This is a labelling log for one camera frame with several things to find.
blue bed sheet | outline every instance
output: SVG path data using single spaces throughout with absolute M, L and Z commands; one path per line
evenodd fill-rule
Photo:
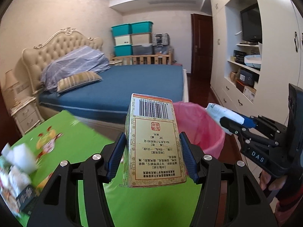
M 45 91 L 40 105 L 75 116 L 111 123 L 125 123 L 132 93 L 159 96 L 173 102 L 183 99 L 183 71 L 172 65 L 113 66 L 99 73 L 103 81 L 60 96 Z

headboard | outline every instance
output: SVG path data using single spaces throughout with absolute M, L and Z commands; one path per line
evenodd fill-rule
M 28 72 L 33 95 L 42 89 L 40 77 L 49 63 L 84 45 L 101 50 L 102 44 L 101 38 L 86 38 L 76 29 L 68 27 L 55 33 L 46 43 L 24 49 L 22 62 Z

teal lid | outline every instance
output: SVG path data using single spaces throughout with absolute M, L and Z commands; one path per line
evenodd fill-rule
M 122 45 L 116 45 L 116 46 L 114 46 L 114 47 L 121 47 L 121 46 L 132 46 L 132 44 L 122 44 Z
M 150 22 L 150 23 L 152 23 L 151 21 L 139 21 L 139 22 L 131 23 L 131 25 L 132 25 L 132 24 L 138 24 L 138 23 L 144 23 L 144 22 Z
M 130 23 L 121 24 L 121 25 L 116 25 L 116 26 L 124 26 L 124 25 L 130 25 Z

pillow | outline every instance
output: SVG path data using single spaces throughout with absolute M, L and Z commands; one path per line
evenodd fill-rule
M 101 81 L 102 78 L 95 72 L 85 71 L 74 74 L 57 82 L 57 93 L 61 94 L 81 86 Z

green tablecloth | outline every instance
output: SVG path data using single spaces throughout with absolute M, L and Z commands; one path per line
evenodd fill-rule
M 92 154 L 100 152 L 106 144 L 112 143 L 79 122 L 69 112 L 62 111 L 26 134 L 15 145 L 26 143 L 38 155 L 38 135 L 46 134 L 50 126 L 57 134 L 63 135 L 56 140 L 54 150 L 41 157 L 38 170 L 30 175 L 34 186 L 52 173 L 62 160 L 70 163 L 85 161 Z M 116 227 L 189 226 L 201 185 L 194 184 L 188 177 L 186 183 L 174 186 L 124 188 L 119 186 L 122 183 L 122 169 L 120 164 L 116 177 L 110 184 L 104 184 L 107 203 Z M 79 181 L 78 194 L 81 224 L 87 227 L 82 181 Z M 26 226 L 28 218 L 23 215 L 19 221 Z

